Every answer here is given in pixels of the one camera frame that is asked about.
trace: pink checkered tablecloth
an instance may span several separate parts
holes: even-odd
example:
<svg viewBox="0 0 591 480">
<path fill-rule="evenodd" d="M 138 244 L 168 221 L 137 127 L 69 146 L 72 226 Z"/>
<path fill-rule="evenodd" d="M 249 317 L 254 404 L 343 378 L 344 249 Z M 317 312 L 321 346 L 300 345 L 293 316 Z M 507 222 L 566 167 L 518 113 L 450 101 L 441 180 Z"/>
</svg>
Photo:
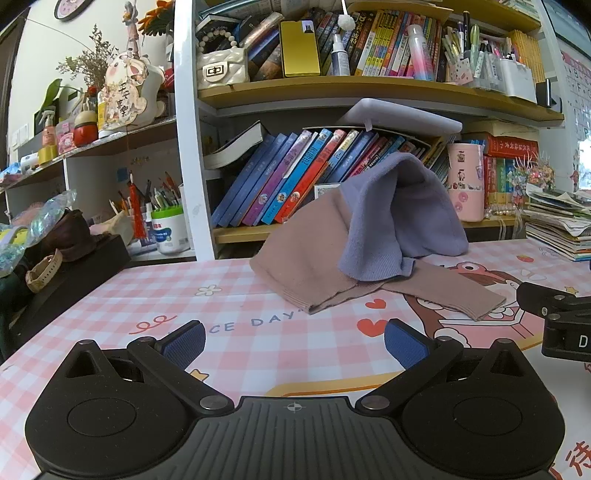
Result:
<svg viewBox="0 0 591 480">
<path fill-rule="evenodd" d="M 241 395 L 335 393 L 355 401 L 402 370 L 384 348 L 384 327 L 392 317 L 473 347 L 487 347 L 500 337 L 515 339 L 566 418 L 555 476 L 591 480 L 591 364 L 543 357 L 543 321 L 515 302 L 523 281 L 591 295 L 589 263 L 570 262 L 533 240 L 471 244 L 462 257 L 428 260 L 506 295 L 507 302 L 475 323 L 439 305 L 380 290 L 308 316 L 270 292 L 248 260 L 124 270 L 0 366 L 0 480 L 30 480 L 38 473 L 24 439 L 25 419 L 80 339 L 123 348 L 139 336 L 161 338 L 199 319 L 207 331 L 205 351 L 187 370 L 234 401 Z"/>
</svg>

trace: spray bottle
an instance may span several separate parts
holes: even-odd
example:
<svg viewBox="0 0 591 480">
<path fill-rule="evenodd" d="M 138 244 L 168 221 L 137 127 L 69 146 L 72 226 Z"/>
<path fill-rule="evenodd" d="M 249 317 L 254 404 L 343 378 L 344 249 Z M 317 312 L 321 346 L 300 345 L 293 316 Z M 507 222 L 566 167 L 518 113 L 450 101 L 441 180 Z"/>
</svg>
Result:
<svg viewBox="0 0 591 480">
<path fill-rule="evenodd" d="M 45 110 L 41 121 L 45 121 L 43 136 L 41 137 L 41 148 L 39 150 L 39 165 L 51 161 L 57 157 L 56 127 L 53 120 L 56 113 L 53 110 Z"/>
</svg>

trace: wall clock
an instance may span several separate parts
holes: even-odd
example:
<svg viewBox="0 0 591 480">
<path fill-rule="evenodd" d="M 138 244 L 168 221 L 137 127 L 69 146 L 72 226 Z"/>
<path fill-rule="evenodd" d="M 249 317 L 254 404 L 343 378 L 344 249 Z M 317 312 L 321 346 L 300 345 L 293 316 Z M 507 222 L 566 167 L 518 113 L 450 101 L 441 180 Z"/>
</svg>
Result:
<svg viewBox="0 0 591 480">
<path fill-rule="evenodd" d="M 57 0 L 53 15 L 67 22 L 80 15 L 91 3 L 92 0 Z"/>
</svg>

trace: plastic bag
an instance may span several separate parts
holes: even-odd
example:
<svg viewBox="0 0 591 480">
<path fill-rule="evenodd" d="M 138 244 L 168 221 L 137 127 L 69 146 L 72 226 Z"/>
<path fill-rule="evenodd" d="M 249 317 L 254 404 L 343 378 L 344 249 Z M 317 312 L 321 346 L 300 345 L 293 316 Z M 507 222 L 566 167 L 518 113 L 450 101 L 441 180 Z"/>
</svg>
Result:
<svg viewBox="0 0 591 480">
<path fill-rule="evenodd" d="M 75 190 L 66 190 L 45 202 L 28 225 L 27 237 L 23 244 L 8 244 L 0 247 L 0 278 L 8 275 L 24 255 L 27 248 L 37 245 L 55 227 L 66 208 L 76 200 Z M 12 225 L 0 223 L 0 232 Z"/>
</svg>

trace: pink container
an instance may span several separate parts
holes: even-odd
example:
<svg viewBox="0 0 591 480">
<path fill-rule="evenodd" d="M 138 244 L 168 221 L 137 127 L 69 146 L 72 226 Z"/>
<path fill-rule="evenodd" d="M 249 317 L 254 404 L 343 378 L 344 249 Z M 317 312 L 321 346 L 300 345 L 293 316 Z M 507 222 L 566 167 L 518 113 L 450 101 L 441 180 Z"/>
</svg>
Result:
<svg viewBox="0 0 591 480">
<path fill-rule="evenodd" d="M 462 222 L 481 222 L 484 218 L 484 167 L 482 146 L 454 143 L 449 153 L 449 198 Z"/>
</svg>

